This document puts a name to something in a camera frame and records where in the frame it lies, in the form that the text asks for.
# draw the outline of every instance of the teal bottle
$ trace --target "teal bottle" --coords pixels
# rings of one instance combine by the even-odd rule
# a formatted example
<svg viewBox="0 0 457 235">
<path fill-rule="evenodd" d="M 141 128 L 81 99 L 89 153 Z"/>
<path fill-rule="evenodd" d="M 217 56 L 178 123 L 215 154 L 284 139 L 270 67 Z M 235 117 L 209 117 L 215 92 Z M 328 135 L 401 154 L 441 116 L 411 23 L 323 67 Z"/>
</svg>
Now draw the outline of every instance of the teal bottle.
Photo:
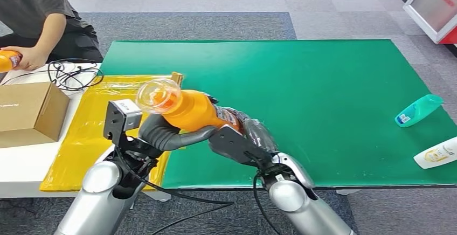
<svg viewBox="0 0 457 235">
<path fill-rule="evenodd" d="M 430 115 L 443 103 L 437 95 L 429 94 L 416 100 L 395 117 L 395 123 L 400 127 L 408 127 Z"/>
</svg>

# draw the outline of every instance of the person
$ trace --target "person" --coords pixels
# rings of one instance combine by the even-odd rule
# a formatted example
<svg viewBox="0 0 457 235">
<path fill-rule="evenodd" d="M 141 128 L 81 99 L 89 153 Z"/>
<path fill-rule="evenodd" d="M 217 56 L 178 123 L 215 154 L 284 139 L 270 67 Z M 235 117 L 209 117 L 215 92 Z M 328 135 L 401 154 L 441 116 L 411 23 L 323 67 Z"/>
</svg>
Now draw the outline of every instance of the person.
<svg viewBox="0 0 457 235">
<path fill-rule="evenodd" d="M 22 54 L 14 70 L 32 71 L 64 58 L 103 60 L 94 27 L 68 0 L 0 0 L 0 22 L 13 31 L 0 37 L 0 49 Z"/>
</svg>

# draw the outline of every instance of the gray t-shirt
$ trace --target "gray t-shirt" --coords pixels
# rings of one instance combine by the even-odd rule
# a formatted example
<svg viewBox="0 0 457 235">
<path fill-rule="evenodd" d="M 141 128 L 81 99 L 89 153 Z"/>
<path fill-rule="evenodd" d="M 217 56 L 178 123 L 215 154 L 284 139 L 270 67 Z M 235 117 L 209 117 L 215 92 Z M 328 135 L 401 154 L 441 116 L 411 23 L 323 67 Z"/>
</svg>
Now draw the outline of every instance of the gray t-shirt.
<svg viewBox="0 0 457 235">
<path fill-rule="evenodd" d="M 66 16 L 66 33 L 85 32 L 90 26 L 68 0 L 0 0 L 0 21 L 22 37 L 39 38 L 46 17 L 52 13 Z"/>
</svg>

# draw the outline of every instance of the black cable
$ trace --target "black cable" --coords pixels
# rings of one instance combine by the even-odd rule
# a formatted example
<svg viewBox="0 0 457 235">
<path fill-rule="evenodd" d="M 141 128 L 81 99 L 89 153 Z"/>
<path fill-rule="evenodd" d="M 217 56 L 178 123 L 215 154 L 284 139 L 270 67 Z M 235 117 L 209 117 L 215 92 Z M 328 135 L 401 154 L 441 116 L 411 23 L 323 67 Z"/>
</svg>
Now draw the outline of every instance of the black cable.
<svg viewBox="0 0 457 235">
<path fill-rule="evenodd" d="M 81 66 L 78 66 L 78 67 L 75 67 L 78 70 L 72 70 L 70 72 L 65 72 L 65 66 L 64 66 L 64 64 L 61 64 L 62 62 L 68 62 L 68 63 L 72 63 L 72 64 L 91 63 L 92 66 L 87 67 L 87 68 L 82 68 Z M 97 68 L 96 62 L 94 62 L 92 60 L 88 60 L 88 59 L 78 59 L 78 58 L 68 58 L 68 59 L 60 59 L 60 60 L 56 60 L 56 61 L 51 61 L 47 64 L 47 70 L 38 71 L 38 72 L 47 72 L 47 76 L 48 76 L 50 82 L 56 84 L 56 86 L 58 86 L 58 88 L 61 89 L 62 91 L 71 91 L 71 92 L 83 91 L 86 88 L 95 86 L 95 85 L 101 83 L 105 77 L 105 74 L 103 73 L 103 71 L 100 70 L 99 68 Z M 27 75 L 36 74 L 38 72 L 30 72 L 30 73 L 25 73 L 25 74 L 13 77 L 9 80 L 6 80 L 1 85 L 5 85 L 8 82 L 10 82 L 11 80 L 14 80 L 14 79 L 17 79 L 20 77 L 24 77 Z M 55 72 L 54 78 L 51 76 L 51 72 Z M 76 78 L 76 76 L 79 75 L 80 73 L 89 73 L 89 72 L 94 73 L 94 75 L 93 75 L 92 79 L 90 81 L 88 81 L 86 84 L 82 83 L 80 80 L 78 80 L 78 78 Z M 100 79 L 97 82 L 92 83 L 95 80 L 95 78 L 97 78 L 97 77 L 100 77 Z M 68 85 L 68 81 L 71 79 L 78 82 L 78 87 L 70 87 Z"/>
<path fill-rule="evenodd" d="M 22 209 L 24 209 L 25 211 L 27 211 L 27 212 L 29 212 L 29 213 L 32 213 L 32 214 L 34 214 L 34 215 L 37 214 L 36 212 L 34 212 L 34 211 L 32 211 L 32 210 L 29 210 L 29 209 L 28 209 L 27 207 L 25 207 L 25 206 L 20 206 L 20 205 L 14 204 L 14 203 L 13 203 L 11 200 L 9 200 L 9 199 L 0 199 L 0 202 L 6 202 L 6 203 L 8 203 L 9 205 L 11 205 L 11 207 L 5 207 L 5 208 L 2 207 L 2 208 L 0 208 L 0 210 L 3 210 L 3 209 L 7 210 L 7 209 L 14 209 L 14 208 L 22 208 Z"/>
<path fill-rule="evenodd" d="M 114 150 L 116 151 L 116 154 L 117 156 L 119 157 L 119 160 L 121 161 L 122 165 L 124 165 L 124 167 L 129 171 L 130 174 L 132 174 L 135 178 L 139 179 L 141 182 L 143 182 L 144 184 L 146 185 L 149 185 L 155 189 L 157 189 L 158 191 L 161 191 L 161 192 L 165 192 L 165 193 L 168 193 L 172 196 L 176 196 L 176 197 L 180 197 L 180 198 L 184 198 L 184 199 L 188 199 L 188 200 L 192 200 L 192 201 L 197 201 L 197 202 L 202 202 L 202 203 L 210 203 L 210 204 L 222 204 L 221 206 L 218 206 L 216 208 L 213 208 L 213 209 L 209 209 L 207 211 L 204 211 L 204 212 L 200 212 L 200 213 L 197 213 L 195 215 L 192 215 L 192 216 L 188 216 L 188 217 L 184 217 L 182 219 L 179 219 L 175 222 L 172 222 L 160 229 L 158 229 L 157 231 L 155 231 L 152 235 L 156 235 L 158 234 L 159 232 L 175 225 L 175 224 L 178 224 L 180 222 L 183 222 L 185 220 L 188 220 L 188 219 L 191 219 L 193 217 L 197 217 L 197 216 L 200 216 L 200 215 L 204 215 L 205 213 L 209 213 L 209 212 L 213 212 L 213 211 L 217 211 L 219 209 L 222 209 L 222 208 L 225 208 L 225 207 L 229 207 L 231 205 L 233 205 L 235 202 L 230 202 L 230 201 L 213 201 L 213 200 L 208 200 L 208 199 L 202 199 L 202 198 L 198 198 L 198 197 L 193 197 L 193 196 L 187 196 L 187 195 L 183 195 L 181 193 L 176 193 L 174 191 L 171 191 L 171 190 L 168 190 L 168 189 L 165 189 L 161 186 L 158 186 L 156 184 L 152 184 L 151 182 L 149 182 L 148 180 L 146 180 L 145 178 L 141 177 L 140 175 L 138 175 L 137 173 L 135 173 L 133 171 L 133 169 L 131 169 L 130 165 L 126 162 L 126 160 L 124 159 L 124 156 L 122 155 L 120 149 L 118 146 L 115 146 L 114 147 Z"/>
<path fill-rule="evenodd" d="M 264 208 L 262 207 L 262 205 L 260 204 L 260 200 L 259 200 L 259 195 L 257 194 L 257 180 L 260 176 L 260 173 L 257 173 L 255 174 L 254 176 L 254 181 L 253 181 L 253 188 L 254 188 L 254 198 L 255 198 L 255 202 L 257 203 L 257 206 L 259 207 L 259 210 L 260 212 L 262 213 L 262 215 L 264 216 L 265 220 L 268 222 L 268 224 L 270 225 L 270 227 L 278 234 L 278 235 L 281 235 L 281 233 L 278 231 L 278 229 L 276 229 L 276 227 L 273 225 L 273 223 L 270 221 L 270 219 L 268 218 L 267 216 L 267 213 L 265 212 Z"/>
<path fill-rule="evenodd" d="M 218 207 L 216 207 L 216 208 L 213 208 L 213 209 L 210 209 L 210 210 L 207 210 L 207 211 L 204 211 L 204 212 L 197 213 L 197 214 L 192 215 L 192 216 L 188 216 L 188 217 L 179 219 L 179 220 L 177 220 L 177 221 L 175 221 L 175 222 L 172 222 L 172 223 L 168 224 L 167 226 L 163 226 L 162 228 L 156 230 L 156 231 L 155 231 L 154 233 L 152 233 L 151 235 L 156 235 L 156 234 L 158 234 L 159 232 L 161 232 L 161 231 L 163 231 L 163 230 L 165 230 L 165 229 L 167 229 L 167 228 L 169 228 L 169 227 L 171 227 L 171 226 L 173 226 L 173 225 L 175 225 L 175 224 L 178 224 L 178 223 L 180 223 L 180 222 L 183 222 L 183 221 L 185 221 L 185 220 L 188 220 L 188 219 L 191 219 L 191 218 L 193 218 L 193 217 L 200 216 L 200 215 L 204 215 L 205 213 L 213 212 L 213 211 L 216 211 L 216 210 L 219 210 L 219 209 L 222 209 L 222 208 L 231 206 L 231 205 L 233 205 L 233 203 L 232 203 L 232 204 L 221 205 L 221 206 L 218 206 Z"/>
<path fill-rule="evenodd" d="M 184 198 L 184 199 L 188 199 L 188 200 L 192 200 L 192 201 L 197 201 L 197 202 L 202 202 L 202 203 L 209 203 L 209 204 L 233 204 L 234 203 L 234 202 L 230 202 L 230 201 L 227 201 L 227 202 L 225 202 L 225 201 L 214 201 L 214 200 L 202 199 L 202 198 L 193 197 L 193 196 L 187 196 L 187 195 L 183 195 L 181 193 L 174 192 L 174 191 L 169 190 L 169 189 L 165 189 L 165 188 L 163 188 L 161 186 L 158 186 L 156 184 L 152 184 L 151 182 L 147 181 L 146 179 L 144 179 L 143 177 L 141 177 L 137 173 L 135 173 L 135 171 L 133 171 L 133 169 L 131 169 L 131 167 L 127 164 L 126 160 L 124 159 L 123 155 L 121 154 L 121 151 L 120 151 L 119 147 L 115 146 L 114 150 L 116 151 L 116 154 L 118 155 L 119 160 L 121 161 L 122 165 L 124 165 L 126 167 L 126 169 L 129 171 L 130 174 L 132 174 L 135 178 L 139 179 L 144 184 L 146 184 L 148 186 L 151 186 L 151 187 L 157 189 L 158 191 L 161 191 L 161 192 L 164 192 L 164 193 L 168 193 L 168 194 L 170 194 L 172 196 L 177 196 L 177 197 L 180 197 L 180 198 Z"/>
</svg>

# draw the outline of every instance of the black pants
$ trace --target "black pants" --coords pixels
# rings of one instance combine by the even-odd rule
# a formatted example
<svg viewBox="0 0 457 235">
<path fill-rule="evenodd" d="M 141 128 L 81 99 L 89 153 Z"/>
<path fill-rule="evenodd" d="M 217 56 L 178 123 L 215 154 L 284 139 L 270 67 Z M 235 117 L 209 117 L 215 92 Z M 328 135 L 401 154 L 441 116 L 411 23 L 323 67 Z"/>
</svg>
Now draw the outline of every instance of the black pants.
<svg viewBox="0 0 457 235">
<path fill-rule="evenodd" d="M 33 47 L 37 41 L 38 39 L 21 37 L 13 33 L 0 37 L 0 47 Z M 95 34 L 81 32 L 64 33 L 59 43 L 49 55 L 48 62 L 65 58 L 88 59 L 96 63 L 101 63 L 103 56 L 99 51 L 97 36 Z"/>
</svg>

